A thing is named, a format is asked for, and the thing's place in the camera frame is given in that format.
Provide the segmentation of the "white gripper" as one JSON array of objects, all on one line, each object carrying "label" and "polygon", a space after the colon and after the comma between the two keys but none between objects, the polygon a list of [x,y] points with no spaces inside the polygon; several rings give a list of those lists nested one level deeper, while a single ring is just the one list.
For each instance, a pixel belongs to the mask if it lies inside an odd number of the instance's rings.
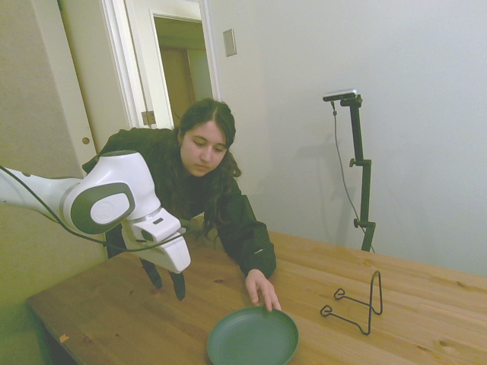
[{"label": "white gripper", "polygon": [[161,276],[155,265],[169,270],[174,292],[179,301],[186,297],[186,282],[183,271],[191,263],[189,250],[184,237],[180,233],[170,236],[170,241],[141,253],[143,269],[155,289],[162,288]]}]

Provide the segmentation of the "person's left hand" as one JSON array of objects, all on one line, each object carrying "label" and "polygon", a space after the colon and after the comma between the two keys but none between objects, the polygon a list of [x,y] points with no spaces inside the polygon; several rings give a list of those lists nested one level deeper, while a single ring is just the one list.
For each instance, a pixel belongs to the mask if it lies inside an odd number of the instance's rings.
[{"label": "person's left hand", "polygon": [[245,287],[250,302],[254,306],[263,303],[264,307],[270,312],[274,309],[282,309],[273,284],[259,269],[249,270],[245,279]]}]

